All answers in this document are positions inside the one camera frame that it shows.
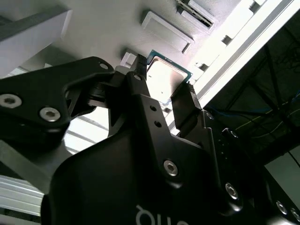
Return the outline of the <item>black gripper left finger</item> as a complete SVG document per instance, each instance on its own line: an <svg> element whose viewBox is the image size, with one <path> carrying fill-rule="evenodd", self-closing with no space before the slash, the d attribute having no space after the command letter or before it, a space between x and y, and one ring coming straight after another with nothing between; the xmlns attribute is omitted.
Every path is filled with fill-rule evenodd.
<svg viewBox="0 0 300 225"><path fill-rule="evenodd" d="M123 75L89 57L2 79L0 95L1 163L38 188L50 188L55 172L73 156L63 137L72 119L95 109L92 100L113 113L108 138L133 135L148 145L157 169L178 174L169 160L174 136L137 72Z"/></svg>

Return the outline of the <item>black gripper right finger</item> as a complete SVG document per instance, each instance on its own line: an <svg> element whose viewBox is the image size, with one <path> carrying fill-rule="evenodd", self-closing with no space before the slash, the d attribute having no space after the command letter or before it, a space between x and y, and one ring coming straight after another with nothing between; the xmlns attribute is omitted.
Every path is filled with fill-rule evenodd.
<svg viewBox="0 0 300 225"><path fill-rule="evenodd" d="M191 84L182 84L171 101L179 137L204 151L202 190L219 221L299 222L299 209L255 161L248 143L201 108Z"/></svg>

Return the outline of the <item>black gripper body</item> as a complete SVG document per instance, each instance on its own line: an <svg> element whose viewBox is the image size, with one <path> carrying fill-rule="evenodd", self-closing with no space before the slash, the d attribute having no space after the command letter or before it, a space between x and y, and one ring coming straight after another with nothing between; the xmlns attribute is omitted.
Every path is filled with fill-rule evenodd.
<svg viewBox="0 0 300 225"><path fill-rule="evenodd" d="M173 137L176 176L157 169L148 145L133 135L110 137L67 159L41 206L44 225L295 225L276 206L262 211L217 188L209 155Z"/></svg>

